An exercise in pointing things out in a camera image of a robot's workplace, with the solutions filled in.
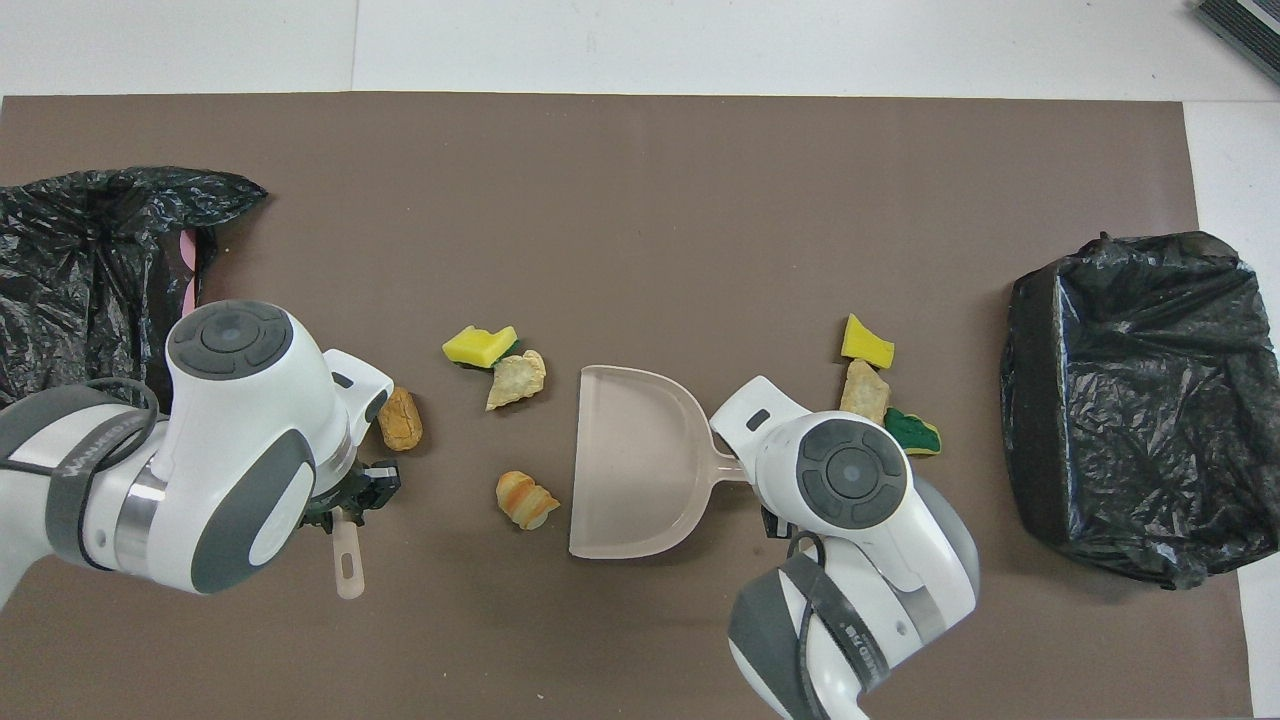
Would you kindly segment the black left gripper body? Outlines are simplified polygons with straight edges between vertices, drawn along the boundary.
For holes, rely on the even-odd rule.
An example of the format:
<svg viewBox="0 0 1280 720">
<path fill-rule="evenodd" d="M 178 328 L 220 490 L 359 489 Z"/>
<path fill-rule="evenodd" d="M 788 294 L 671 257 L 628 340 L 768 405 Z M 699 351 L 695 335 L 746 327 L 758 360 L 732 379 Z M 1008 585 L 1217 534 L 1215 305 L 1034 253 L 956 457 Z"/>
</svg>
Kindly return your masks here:
<svg viewBox="0 0 1280 720">
<path fill-rule="evenodd" d="M 330 511 L 342 510 L 349 516 L 362 516 L 372 501 L 372 478 L 365 471 L 349 471 L 335 488 Z"/>
</svg>

